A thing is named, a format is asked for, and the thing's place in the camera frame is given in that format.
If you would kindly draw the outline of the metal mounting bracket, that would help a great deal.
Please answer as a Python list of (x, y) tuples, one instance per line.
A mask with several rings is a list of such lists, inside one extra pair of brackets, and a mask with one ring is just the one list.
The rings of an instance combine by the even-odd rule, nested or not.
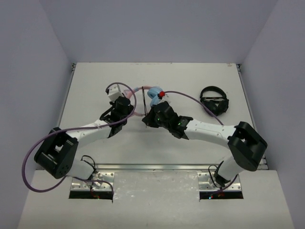
[(71, 191), (111, 191), (114, 185), (114, 172), (97, 171), (89, 180), (73, 178)]
[[(203, 192), (214, 192), (220, 189), (220, 185), (216, 182), (213, 183), (209, 172), (197, 172), (199, 190)], [(230, 182), (226, 184), (227, 188), (224, 191), (242, 191), (242, 185), (239, 176), (236, 177), (234, 182), (229, 186)]]

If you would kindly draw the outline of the pink blue cat-ear headphones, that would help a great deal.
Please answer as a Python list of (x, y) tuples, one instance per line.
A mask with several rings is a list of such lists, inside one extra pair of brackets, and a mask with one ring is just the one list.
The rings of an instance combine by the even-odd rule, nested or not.
[(148, 97), (151, 99), (150, 101), (150, 107), (157, 105), (160, 100), (158, 99), (157, 95), (159, 92), (163, 91), (162, 88), (158, 87), (158, 86), (141, 86), (141, 87), (136, 87), (133, 90), (124, 90), (124, 94), (127, 98), (131, 98), (133, 96), (133, 94), (135, 94), (138, 91), (142, 91), (144, 93), (144, 91), (147, 90), (147, 95)]

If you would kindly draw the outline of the black headphones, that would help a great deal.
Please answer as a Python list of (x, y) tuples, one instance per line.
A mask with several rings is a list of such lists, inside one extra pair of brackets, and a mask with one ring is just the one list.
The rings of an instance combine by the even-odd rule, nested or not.
[[(215, 92), (220, 96), (204, 96), (205, 92)], [(219, 87), (207, 86), (200, 93), (200, 102), (204, 105), (204, 110), (210, 115), (220, 116), (229, 108), (229, 99), (226, 93)]]

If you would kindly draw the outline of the aluminium table edge rail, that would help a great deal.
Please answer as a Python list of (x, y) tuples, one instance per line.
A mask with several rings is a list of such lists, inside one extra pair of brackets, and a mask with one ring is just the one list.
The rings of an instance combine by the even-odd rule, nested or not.
[(99, 169), (129, 170), (207, 170), (208, 164), (96, 164)]

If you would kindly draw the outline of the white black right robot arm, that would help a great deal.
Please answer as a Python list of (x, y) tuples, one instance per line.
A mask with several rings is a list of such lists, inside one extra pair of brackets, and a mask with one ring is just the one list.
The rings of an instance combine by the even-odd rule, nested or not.
[(162, 127), (178, 139), (202, 140), (223, 146), (231, 156), (221, 162), (214, 180), (224, 187), (243, 171), (255, 172), (267, 149), (267, 142), (247, 122), (237, 125), (215, 125), (192, 117), (178, 115), (168, 102), (154, 105), (142, 119), (148, 127)]

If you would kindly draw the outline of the right metal mounting bracket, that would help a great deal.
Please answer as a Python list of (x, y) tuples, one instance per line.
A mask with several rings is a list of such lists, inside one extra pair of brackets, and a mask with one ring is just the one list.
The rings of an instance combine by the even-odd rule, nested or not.
[[(220, 189), (220, 185), (216, 182), (213, 183), (209, 172), (197, 172), (199, 190), (203, 192), (214, 192)], [(242, 191), (242, 185), (239, 176), (236, 177), (234, 182), (229, 186), (230, 182), (226, 184), (227, 188), (224, 191)]]

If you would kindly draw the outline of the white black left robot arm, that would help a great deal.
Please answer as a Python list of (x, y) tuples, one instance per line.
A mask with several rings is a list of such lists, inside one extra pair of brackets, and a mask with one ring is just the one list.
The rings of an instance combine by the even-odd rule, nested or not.
[(134, 106), (126, 97), (118, 97), (101, 117), (81, 129), (63, 131), (56, 127), (51, 136), (43, 141), (34, 156), (34, 161), (48, 171), (55, 179), (65, 176), (90, 179), (96, 169), (83, 160), (75, 159), (78, 148), (97, 140), (116, 135), (127, 124), (126, 117)]

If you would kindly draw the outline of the left metal mounting bracket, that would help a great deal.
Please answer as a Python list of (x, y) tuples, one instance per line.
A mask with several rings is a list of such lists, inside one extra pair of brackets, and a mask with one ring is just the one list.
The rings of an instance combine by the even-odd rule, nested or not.
[(114, 185), (114, 172), (97, 171), (89, 180), (73, 178), (71, 191), (111, 191)]

